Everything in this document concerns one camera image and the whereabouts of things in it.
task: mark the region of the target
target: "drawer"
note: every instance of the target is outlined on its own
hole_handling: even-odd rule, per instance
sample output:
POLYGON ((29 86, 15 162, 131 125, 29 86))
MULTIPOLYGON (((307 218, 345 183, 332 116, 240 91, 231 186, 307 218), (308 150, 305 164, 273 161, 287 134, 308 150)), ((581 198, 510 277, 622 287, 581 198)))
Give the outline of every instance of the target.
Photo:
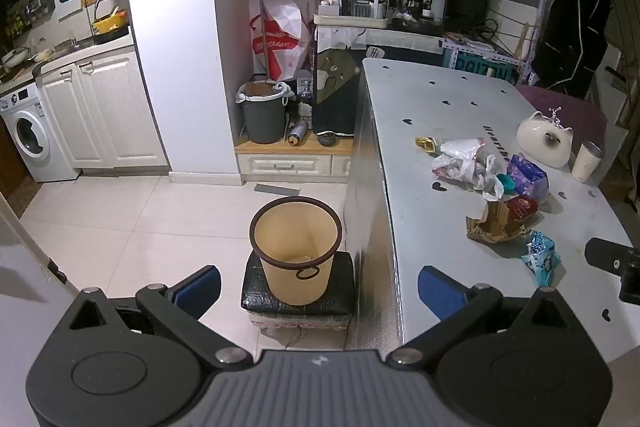
POLYGON ((351 167, 351 156, 331 156, 331 175, 348 176, 351 167))
POLYGON ((329 155, 239 154, 241 174, 302 174, 330 176, 329 155))

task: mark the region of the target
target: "blue gripper pad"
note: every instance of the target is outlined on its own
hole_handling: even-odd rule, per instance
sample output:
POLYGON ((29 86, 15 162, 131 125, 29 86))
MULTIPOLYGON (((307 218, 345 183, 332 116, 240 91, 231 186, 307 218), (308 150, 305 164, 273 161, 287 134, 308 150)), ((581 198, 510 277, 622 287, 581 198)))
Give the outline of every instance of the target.
POLYGON ((199 319, 218 300, 221 288, 218 268, 208 265, 168 289, 167 297, 182 311, 199 319))
POLYGON ((425 266, 418 274, 418 295, 441 321, 466 305, 469 288, 433 266, 425 266))

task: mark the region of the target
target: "table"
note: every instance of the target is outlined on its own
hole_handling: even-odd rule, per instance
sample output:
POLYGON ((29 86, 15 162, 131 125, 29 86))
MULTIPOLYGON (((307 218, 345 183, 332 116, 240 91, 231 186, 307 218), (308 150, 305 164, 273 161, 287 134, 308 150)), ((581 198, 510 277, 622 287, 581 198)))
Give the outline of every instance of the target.
MULTIPOLYGON (((486 202, 444 180, 447 190, 434 190, 433 157, 414 143, 417 136, 484 137, 504 172, 497 147, 509 158, 520 152, 516 130, 534 109, 499 78, 376 58, 364 61, 364 73, 344 216, 359 287, 352 342, 385 354, 438 322, 418 297, 425 265, 466 286, 489 283, 505 296, 535 291, 535 277, 519 259, 524 240, 468 239, 465 217, 481 217, 486 202)), ((556 242, 562 258, 553 286, 609 362, 640 344, 640 307, 618 299, 620 279, 589 266, 584 246, 592 237, 630 242, 597 187, 574 180, 568 166, 541 167, 552 195, 534 228, 556 242)))

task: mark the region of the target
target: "stool cushion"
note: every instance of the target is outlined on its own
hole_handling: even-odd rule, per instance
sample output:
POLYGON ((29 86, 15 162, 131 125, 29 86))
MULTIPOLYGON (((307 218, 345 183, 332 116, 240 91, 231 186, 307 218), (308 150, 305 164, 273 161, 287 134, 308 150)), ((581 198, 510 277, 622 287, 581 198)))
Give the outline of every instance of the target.
POLYGON ((260 258, 252 252, 246 262, 240 305, 247 311, 273 315, 351 315, 356 304, 353 262, 348 252, 337 251, 322 297, 311 304, 292 306, 276 299, 264 275, 260 258))

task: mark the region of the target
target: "blue snack wrapper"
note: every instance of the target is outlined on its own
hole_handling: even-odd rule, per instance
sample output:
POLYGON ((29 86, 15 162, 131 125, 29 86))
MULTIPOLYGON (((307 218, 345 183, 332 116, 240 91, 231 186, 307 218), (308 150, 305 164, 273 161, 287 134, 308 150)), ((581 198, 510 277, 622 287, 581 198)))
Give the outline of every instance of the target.
POLYGON ((527 253, 522 261, 536 275, 538 287, 551 286, 554 268, 562 259, 556 253, 556 244, 538 230, 531 230, 527 241, 527 253))
POLYGON ((522 154, 513 155, 507 165, 507 174, 513 178, 514 190, 518 194, 544 203, 549 197, 549 180, 546 172, 535 163, 527 160, 522 154))

